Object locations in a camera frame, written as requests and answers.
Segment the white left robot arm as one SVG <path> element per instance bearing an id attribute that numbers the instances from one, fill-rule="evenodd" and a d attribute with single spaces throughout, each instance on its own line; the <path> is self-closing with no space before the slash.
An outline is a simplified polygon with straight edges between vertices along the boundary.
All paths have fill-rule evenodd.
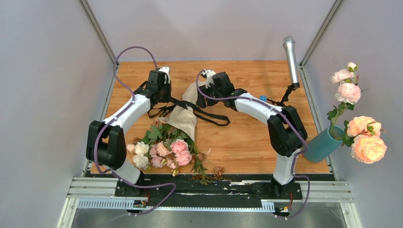
<path id="1" fill-rule="evenodd" d="M 116 113 L 103 121 L 89 125 L 86 158 L 109 168 L 134 196 L 145 192 L 142 172 L 126 158 L 125 133 L 145 113 L 158 103 L 171 100 L 170 68 L 151 70 L 148 80 L 132 92 L 131 98 Z"/>

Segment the rose bouquet with green leaves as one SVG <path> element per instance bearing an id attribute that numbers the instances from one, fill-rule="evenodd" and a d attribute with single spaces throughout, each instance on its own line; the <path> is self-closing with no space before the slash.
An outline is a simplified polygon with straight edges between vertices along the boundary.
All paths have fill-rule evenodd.
<path id="1" fill-rule="evenodd" d="M 150 168 L 168 168 L 172 176 L 178 176 L 180 168 L 191 165 L 191 172 L 202 185 L 212 182 L 207 176 L 203 162 L 206 154 L 196 147 L 196 143 L 185 133 L 172 125 L 155 121 L 142 139 L 134 138 L 126 145 L 134 167 L 141 171 Z"/>

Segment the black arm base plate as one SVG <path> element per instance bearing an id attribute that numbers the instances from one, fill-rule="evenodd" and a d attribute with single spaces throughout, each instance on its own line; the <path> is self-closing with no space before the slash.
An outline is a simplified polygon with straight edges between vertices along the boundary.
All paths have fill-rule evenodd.
<path id="1" fill-rule="evenodd" d="M 224 174 L 208 175 L 212 182 L 202 185 L 195 175 L 146 174 L 139 181 L 141 186 L 156 185 L 152 189 L 138 189 L 118 181 L 117 197 L 144 197 L 149 206 L 155 206 L 165 196 L 161 206 L 187 207 L 259 207 L 261 200 L 279 200 L 288 204 L 303 198 L 298 183 L 284 189 L 272 183 L 271 174 Z"/>

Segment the brown kraft wrapping paper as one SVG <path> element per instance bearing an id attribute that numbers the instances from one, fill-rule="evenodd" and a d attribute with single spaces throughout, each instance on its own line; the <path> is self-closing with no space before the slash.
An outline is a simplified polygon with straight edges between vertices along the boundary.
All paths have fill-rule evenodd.
<path id="1" fill-rule="evenodd" d="M 195 105 L 197 98 L 198 90 L 196 88 L 196 83 L 193 82 L 183 93 L 181 101 L 187 101 Z M 179 130 L 182 130 L 189 136 L 190 139 L 195 141 L 197 117 L 193 112 L 193 108 L 191 108 L 190 106 L 182 108 L 177 105 L 168 117 L 158 117 L 158 120 L 164 124 L 169 124 Z"/>

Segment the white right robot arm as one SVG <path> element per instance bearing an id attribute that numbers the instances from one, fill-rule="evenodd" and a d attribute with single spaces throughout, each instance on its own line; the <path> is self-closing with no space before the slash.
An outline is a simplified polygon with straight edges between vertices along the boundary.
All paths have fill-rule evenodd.
<path id="1" fill-rule="evenodd" d="M 197 90 L 207 106 L 222 102 L 225 107 L 247 114 L 268 127 L 271 146 L 277 153 L 271 191 L 275 197 L 284 198 L 296 178 L 296 159 L 307 149 L 307 132 L 296 108 L 269 104 L 244 89 L 236 89 L 226 72 L 201 70 L 198 76 L 205 78 L 205 85 L 197 85 Z"/>

